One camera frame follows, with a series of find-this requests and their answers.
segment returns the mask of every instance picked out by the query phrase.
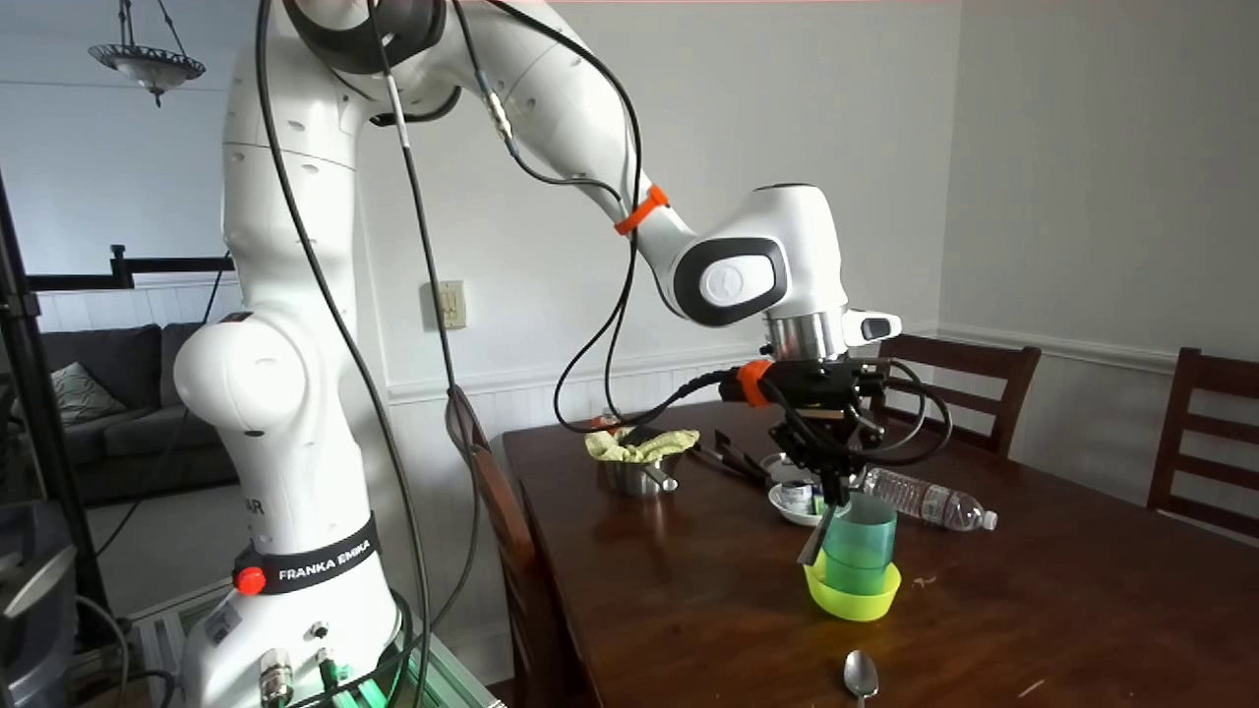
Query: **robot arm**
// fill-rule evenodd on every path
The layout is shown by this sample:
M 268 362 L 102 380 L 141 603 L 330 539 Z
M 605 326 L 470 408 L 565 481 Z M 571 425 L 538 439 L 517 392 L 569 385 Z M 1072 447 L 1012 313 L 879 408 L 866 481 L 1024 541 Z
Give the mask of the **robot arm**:
M 732 219 L 692 232 L 642 173 L 638 125 L 605 66 L 542 0 L 288 0 L 302 45 L 335 72 L 378 83 L 384 59 L 410 102 L 435 83 L 477 89 L 503 143 L 525 143 L 584 187 L 621 235 L 638 235 L 664 305 L 700 326 L 769 313 L 785 362 L 835 362 L 902 332 L 892 313 L 848 311 L 831 205 L 814 185 L 765 185 Z
M 814 185 L 756 187 L 732 219 L 692 232 L 645 177 L 625 98 L 542 0 L 262 0 L 262 20 L 268 9 L 284 9 L 262 37 L 268 63 L 245 63 L 226 125 L 226 232 L 249 313 L 200 326 L 179 359 L 179 392 L 220 431 L 251 522 L 231 597 L 189 636 L 197 705 L 302 701 L 326 688 L 322 666 L 365 678 L 399 642 L 361 430 L 343 399 L 360 317 L 356 138 L 376 115 L 427 115 L 453 85 L 481 93 L 512 149 L 528 144 L 638 240 L 679 313 L 769 313 L 790 385 L 797 370 L 837 380 L 850 345 L 902 332 L 892 313 L 848 311 Z

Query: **dark wooden table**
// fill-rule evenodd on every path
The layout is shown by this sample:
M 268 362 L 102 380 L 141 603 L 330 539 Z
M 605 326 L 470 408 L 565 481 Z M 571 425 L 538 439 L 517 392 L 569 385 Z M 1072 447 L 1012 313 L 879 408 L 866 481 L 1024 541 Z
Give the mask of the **dark wooden table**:
M 777 412 L 700 405 L 662 425 L 770 451 Z M 995 534 L 902 522 L 907 586 L 888 618 L 812 607 L 809 532 L 730 475 L 684 459 L 680 493 L 620 500 L 584 439 L 507 431 L 538 541 L 597 705 L 854 705 L 837 666 L 866 645 L 879 705 L 1259 705 L 1259 549 L 1105 500 L 982 447 L 913 473 L 967 488 Z

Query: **wooden chair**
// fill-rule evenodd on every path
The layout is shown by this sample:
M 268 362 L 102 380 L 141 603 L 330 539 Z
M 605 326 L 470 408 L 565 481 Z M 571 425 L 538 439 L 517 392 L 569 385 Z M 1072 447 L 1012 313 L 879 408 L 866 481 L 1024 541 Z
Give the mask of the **wooden chair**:
M 1259 362 L 1212 359 L 1186 345 L 1146 505 L 1259 539 L 1259 509 L 1253 505 L 1254 513 L 1247 514 L 1241 513 L 1244 505 L 1224 505 L 1224 496 L 1236 493 L 1259 500 L 1254 421 Z
M 473 402 L 456 389 L 444 408 L 448 437 L 462 447 L 473 485 L 494 514 L 500 570 L 512 620 L 512 708 L 571 708 L 595 705 L 584 659 L 571 645 L 551 566 L 534 541 L 517 481 L 500 467 Z
M 907 362 L 913 374 L 924 379 L 924 389 L 933 389 L 949 405 L 955 439 L 995 447 L 1000 456 L 1012 451 L 1024 399 L 1038 364 L 1038 345 L 1004 349 L 902 334 L 882 341 L 879 354 L 886 362 Z M 913 380 L 892 374 L 886 389 L 888 392 L 879 402 L 879 412 L 888 421 L 917 421 Z

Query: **green plastic cup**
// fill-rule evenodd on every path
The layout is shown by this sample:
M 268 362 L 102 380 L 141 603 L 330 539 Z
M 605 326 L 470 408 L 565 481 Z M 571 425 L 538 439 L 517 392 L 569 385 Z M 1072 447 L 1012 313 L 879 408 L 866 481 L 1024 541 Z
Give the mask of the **green plastic cup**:
M 882 496 L 860 493 L 831 514 L 823 549 L 827 586 L 848 595 L 882 595 L 899 549 L 899 509 Z

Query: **metal spoon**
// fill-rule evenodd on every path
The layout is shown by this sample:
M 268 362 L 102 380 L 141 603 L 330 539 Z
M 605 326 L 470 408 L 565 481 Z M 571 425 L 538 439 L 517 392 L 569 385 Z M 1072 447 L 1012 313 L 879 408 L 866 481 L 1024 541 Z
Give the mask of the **metal spoon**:
M 879 670 L 866 649 L 844 657 L 844 686 L 854 692 L 860 708 L 879 696 Z

